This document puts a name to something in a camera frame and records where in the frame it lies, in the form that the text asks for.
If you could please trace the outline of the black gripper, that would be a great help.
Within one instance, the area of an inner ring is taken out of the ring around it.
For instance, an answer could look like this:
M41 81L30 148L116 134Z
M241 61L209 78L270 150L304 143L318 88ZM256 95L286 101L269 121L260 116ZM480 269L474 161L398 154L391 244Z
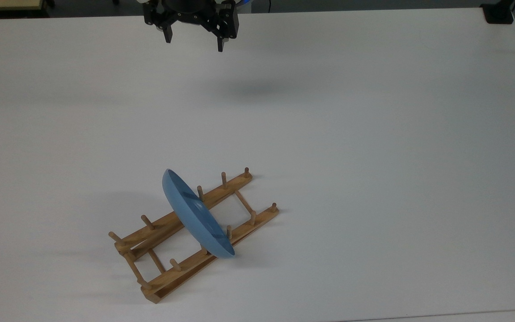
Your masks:
M176 21L198 24L217 38L217 50L223 52L229 39L236 39L239 20L234 0L161 0L144 3L144 22L153 25L164 35L166 43L173 37L172 25Z

